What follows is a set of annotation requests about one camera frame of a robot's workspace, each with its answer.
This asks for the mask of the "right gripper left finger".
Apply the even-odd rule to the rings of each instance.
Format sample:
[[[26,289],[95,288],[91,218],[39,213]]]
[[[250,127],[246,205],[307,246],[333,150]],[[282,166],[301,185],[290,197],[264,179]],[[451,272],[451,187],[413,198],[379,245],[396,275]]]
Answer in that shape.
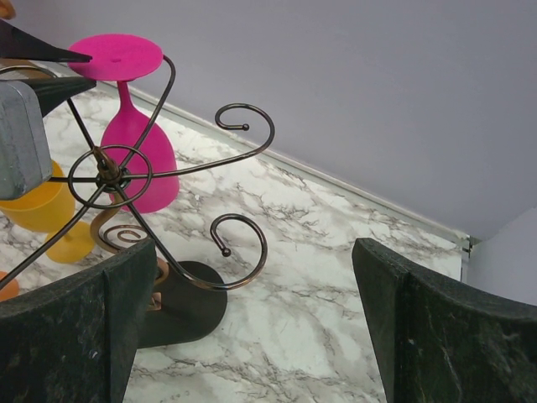
[[[156,276],[145,240],[1,304],[3,402],[121,402]]]

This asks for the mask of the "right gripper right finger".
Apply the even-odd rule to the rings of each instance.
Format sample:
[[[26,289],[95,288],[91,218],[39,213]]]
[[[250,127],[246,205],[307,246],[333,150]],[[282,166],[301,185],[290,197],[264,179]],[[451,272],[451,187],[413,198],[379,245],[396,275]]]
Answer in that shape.
[[[352,265],[389,402],[534,402],[536,308],[427,269],[372,238]]]

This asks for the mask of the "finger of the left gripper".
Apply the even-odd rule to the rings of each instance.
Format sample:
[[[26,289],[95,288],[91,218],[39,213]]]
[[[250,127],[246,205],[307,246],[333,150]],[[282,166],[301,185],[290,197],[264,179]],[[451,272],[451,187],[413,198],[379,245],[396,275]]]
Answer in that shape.
[[[37,95],[43,118],[61,103],[96,86],[95,80],[85,77],[34,78],[24,83]]]
[[[1,57],[11,60],[88,63],[92,57],[48,44],[31,34],[1,21]]]

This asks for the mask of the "orange wine glass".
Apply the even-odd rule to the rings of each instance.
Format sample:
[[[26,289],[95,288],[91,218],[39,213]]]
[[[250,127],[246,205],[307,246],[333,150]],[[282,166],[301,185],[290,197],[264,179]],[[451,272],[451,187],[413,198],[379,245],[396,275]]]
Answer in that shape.
[[[0,290],[0,301],[6,301],[19,295],[19,284],[16,279],[11,280]]]

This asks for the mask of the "yellow wine glass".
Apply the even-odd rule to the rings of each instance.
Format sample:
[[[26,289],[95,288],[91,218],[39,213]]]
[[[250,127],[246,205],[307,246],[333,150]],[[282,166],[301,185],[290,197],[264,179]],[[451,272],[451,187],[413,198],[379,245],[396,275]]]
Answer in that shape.
[[[1,211],[21,228],[46,233],[47,240],[59,232],[75,214],[76,201],[68,185],[47,181],[12,201],[2,201]],[[95,246],[90,225],[79,221],[47,251],[49,259],[72,264],[84,259]]]

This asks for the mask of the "pink wine glass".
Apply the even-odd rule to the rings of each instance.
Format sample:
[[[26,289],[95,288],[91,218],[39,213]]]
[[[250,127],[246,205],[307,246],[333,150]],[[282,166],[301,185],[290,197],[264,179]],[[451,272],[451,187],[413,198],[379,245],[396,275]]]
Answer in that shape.
[[[100,145],[134,146],[149,117],[133,105],[128,82],[147,76],[162,65],[164,55],[161,48],[136,35],[99,34],[75,42],[69,50],[92,57],[88,63],[68,63],[73,71],[92,80],[117,82],[120,106],[107,125]],[[149,159],[154,174],[177,168],[173,146],[157,123],[141,144],[140,151]],[[126,168],[131,174],[148,173],[145,161],[136,153]],[[177,176],[153,179],[148,190],[133,205],[140,213],[157,212],[177,197],[179,189]]]

